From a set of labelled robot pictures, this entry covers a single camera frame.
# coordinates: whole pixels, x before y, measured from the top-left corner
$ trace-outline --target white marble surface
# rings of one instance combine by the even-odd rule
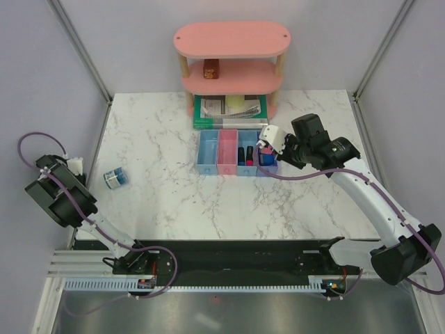
[[[304,182],[268,177],[200,176],[199,131],[182,93],[117,94],[90,190],[118,228],[138,239],[376,238],[355,203],[328,178]],[[344,136],[364,155],[344,90],[284,91],[271,123],[317,113],[331,138]],[[305,175],[280,164],[282,175]],[[102,175],[122,166],[130,184],[115,190]],[[91,239],[81,233],[79,239]]]

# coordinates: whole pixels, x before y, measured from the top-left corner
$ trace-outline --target small can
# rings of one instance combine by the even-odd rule
[[[110,189],[116,189],[128,183],[128,178],[125,175],[125,172],[122,169],[122,167],[104,173],[104,180],[106,185]]]

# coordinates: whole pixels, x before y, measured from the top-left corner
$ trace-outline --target pink bin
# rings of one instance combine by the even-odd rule
[[[218,174],[236,175],[238,160],[238,130],[220,130],[218,139]]]

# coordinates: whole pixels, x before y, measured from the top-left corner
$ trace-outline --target green book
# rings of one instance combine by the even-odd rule
[[[262,129],[268,125],[265,95],[246,95],[245,111],[226,113],[225,96],[195,95],[194,129]]]

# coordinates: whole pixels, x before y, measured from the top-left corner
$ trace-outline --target gray floor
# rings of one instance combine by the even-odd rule
[[[67,307],[85,312],[118,295],[69,292]],[[280,293],[170,292],[149,300],[125,298],[80,318],[60,308],[56,325],[55,334],[426,333],[411,288],[378,280],[363,280],[345,300],[332,302]]]

